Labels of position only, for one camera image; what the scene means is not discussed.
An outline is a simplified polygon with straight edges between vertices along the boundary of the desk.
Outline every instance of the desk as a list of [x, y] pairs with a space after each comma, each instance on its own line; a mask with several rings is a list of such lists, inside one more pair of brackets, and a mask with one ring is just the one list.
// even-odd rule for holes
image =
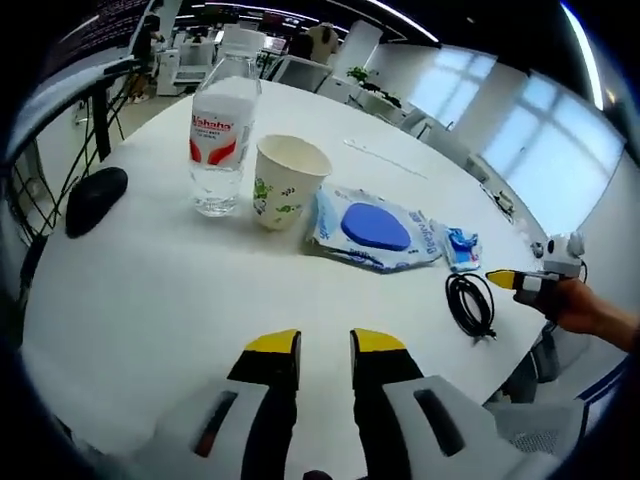
[[[445, 157], [375, 117], [263, 82], [240, 208], [209, 219], [188, 200], [190, 114], [185, 98], [115, 148], [104, 164], [127, 171], [127, 193], [84, 237], [70, 240], [57, 228], [38, 265], [22, 354], [46, 405], [80, 438], [108, 453], [137, 448], [163, 412], [226, 377], [249, 341], [298, 328], [298, 423], [287, 478], [314, 468], [359, 478], [366, 472], [353, 421], [349, 330], [397, 336], [425, 375], [442, 375], [477, 402], [531, 348], [543, 317], [497, 288], [498, 340], [474, 345], [447, 307], [443, 260], [382, 276], [300, 254], [302, 223], [268, 233], [251, 219], [255, 141], [298, 135], [331, 158], [328, 181], [478, 232], [487, 270], [531, 268], [517, 231]], [[387, 151], [363, 153], [347, 138]], [[383, 159], [390, 156], [397, 164]]]

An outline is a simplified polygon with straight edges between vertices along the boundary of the coiled cable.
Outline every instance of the coiled cable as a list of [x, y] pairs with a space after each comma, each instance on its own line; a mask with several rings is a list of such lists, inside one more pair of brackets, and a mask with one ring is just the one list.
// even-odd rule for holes
[[[471, 278], [480, 280], [484, 285], [487, 292], [489, 292], [489, 302], [487, 302], [478, 285], [471, 281]], [[474, 273], [453, 273], [447, 278], [445, 292], [449, 310], [451, 310], [453, 318], [463, 332], [476, 340], [483, 337], [496, 338], [496, 332], [491, 328], [495, 315], [493, 294], [482, 277]], [[475, 303], [479, 318], [474, 313], [474, 310], [470, 308], [469, 298]]]

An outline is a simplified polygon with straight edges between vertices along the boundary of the bottle label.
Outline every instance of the bottle label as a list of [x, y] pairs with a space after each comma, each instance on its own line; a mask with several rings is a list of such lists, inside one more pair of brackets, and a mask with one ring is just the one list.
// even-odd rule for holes
[[204, 168], [240, 168], [252, 127], [251, 115], [218, 115], [194, 108], [189, 139], [191, 161]]

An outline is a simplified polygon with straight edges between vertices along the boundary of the black mouse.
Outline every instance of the black mouse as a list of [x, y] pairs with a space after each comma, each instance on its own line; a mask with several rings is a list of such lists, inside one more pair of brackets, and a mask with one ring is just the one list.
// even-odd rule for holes
[[107, 167], [80, 180], [69, 194], [66, 232], [78, 238], [100, 223], [127, 190], [129, 178], [118, 167]]

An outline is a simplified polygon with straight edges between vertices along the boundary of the paper cup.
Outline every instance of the paper cup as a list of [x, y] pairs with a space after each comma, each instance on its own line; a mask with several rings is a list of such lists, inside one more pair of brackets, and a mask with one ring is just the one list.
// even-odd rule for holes
[[297, 137], [268, 135], [258, 142], [253, 210], [270, 230], [285, 230], [307, 208], [331, 162], [318, 148]]

